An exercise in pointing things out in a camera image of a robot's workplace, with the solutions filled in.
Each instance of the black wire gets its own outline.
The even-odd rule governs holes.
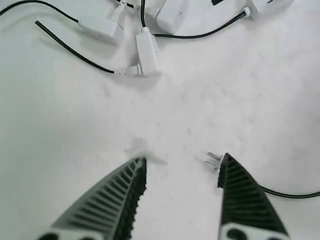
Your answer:
[[[140,16],[141,16],[141,24],[142,27],[146,27],[146,21],[145,21],[145,8],[146,8],[146,0],[141,0],[141,11],[140,11]]]
[[[107,73],[114,74],[115,71],[109,70],[107,68],[104,68],[103,66],[100,66],[93,61],[89,60],[88,58],[82,56],[80,53],[73,50],[71,47],[69,47],[67,44],[65,44],[60,38],[58,38],[53,32],[51,32],[48,28],[46,28],[41,22],[36,21],[35,24],[39,26],[43,31],[45,31],[46,34],[48,34],[50,37],[52,37],[58,44],[60,44],[62,47],[64,47],[66,50],[68,50],[70,53],[81,59],[82,61],[86,62],[87,64],[102,70]]]
[[[18,2],[15,2],[9,6],[7,6],[5,9],[3,9],[2,11],[0,11],[0,16],[5,14],[6,12],[8,12],[10,9],[16,7],[16,6],[19,6],[19,5],[22,5],[22,4],[31,4],[31,3],[34,3],[34,4],[42,4],[42,5],[46,5],[54,10],[56,10],[57,12],[59,12],[60,14],[62,14],[63,16],[65,16],[66,18],[78,23],[79,21],[75,18],[73,18],[72,16],[66,14],[65,12],[61,11],[59,8],[51,5],[50,3],[47,3],[45,1],[39,1],[39,0],[24,0],[24,1],[18,1]]]
[[[200,35],[179,36],[179,35],[170,35],[170,34],[154,34],[154,36],[157,37],[157,38],[170,38],[170,39],[200,39],[200,38],[205,38],[205,37],[208,37],[208,36],[210,36],[212,34],[215,34],[215,33],[219,32],[219,31],[225,29],[226,27],[230,26],[231,24],[235,23],[236,21],[242,19],[245,16],[246,16],[246,13],[243,11],[243,12],[239,13],[237,16],[235,16],[234,18],[232,18],[230,21],[228,21],[227,23],[222,25],[221,27],[219,27],[219,28],[217,28],[217,29],[215,29],[213,31],[204,33],[204,34],[200,34]]]
[[[128,2],[127,2],[126,5],[127,5],[129,8],[132,8],[132,9],[135,8],[135,5],[133,5],[133,4],[131,4],[131,3],[128,3]]]
[[[263,189],[263,191],[265,193],[268,193],[268,194],[271,194],[271,195],[274,195],[277,197],[281,197],[281,198],[286,198],[286,199],[310,199],[310,198],[320,197],[320,191],[310,193],[310,194],[293,195],[293,194],[287,194],[287,193],[274,191],[274,190],[271,190],[271,189],[266,188],[264,186],[261,186],[261,188]]]

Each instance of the white surface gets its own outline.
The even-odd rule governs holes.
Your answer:
[[[75,18],[116,6],[50,2]],[[209,31],[243,7],[239,0],[210,2],[190,2],[179,34]],[[319,9],[318,0],[296,0],[282,13],[243,19],[206,39],[159,39],[164,73],[158,79],[118,79],[93,69],[34,24],[40,20],[74,49],[118,69],[137,62],[137,14],[126,18],[118,51],[45,6],[3,15],[1,239],[32,240],[138,149],[155,157],[134,240],[216,239],[222,191],[203,164],[207,151],[229,152],[266,187],[319,190]],[[320,198],[270,199],[292,239],[319,239]]]

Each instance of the white power adapter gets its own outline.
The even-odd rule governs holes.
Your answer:
[[[116,70],[114,74],[125,76],[145,76],[151,77],[160,74],[158,61],[158,44],[148,27],[142,29],[142,33],[136,35],[136,48],[139,63],[127,69]]]
[[[169,34],[177,32],[187,10],[188,0],[166,0],[155,20]]]
[[[81,18],[78,24],[88,34],[113,45],[119,45],[125,36],[125,8],[126,3],[121,2],[110,18],[86,16]]]
[[[250,17],[258,19],[291,5],[294,0],[247,0],[245,6],[250,8]]]

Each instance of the white plug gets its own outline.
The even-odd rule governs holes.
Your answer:
[[[294,0],[247,0],[250,16],[255,20],[291,5]]]
[[[88,34],[113,45],[119,45],[125,37],[125,9],[126,2],[121,1],[110,18],[86,16],[80,19],[78,24]]]
[[[148,27],[142,29],[142,33],[136,36],[136,48],[138,51],[139,63],[127,69],[116,70],[114,74],[125,76],[151,77],[160,74],[158,61],[158,44],[155,36],[150,33]]]

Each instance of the metal prong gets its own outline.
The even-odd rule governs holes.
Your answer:
[[[218,170],[218,167],[216,165],[214,165],[212,162],[209,161],[205,161],[205,163],[210,164],[212,166],[214,166],[214,170]]]
[[[209,157],[213,158],[214,160],[217,160],[217,161],[221,161],[221,159],[222,159],[222,157],[223,157],[222,155],[221,155],[221,156],[215,155],[215,154],[212,153],[212,152],[208,152],[207,155],[208,155]]]

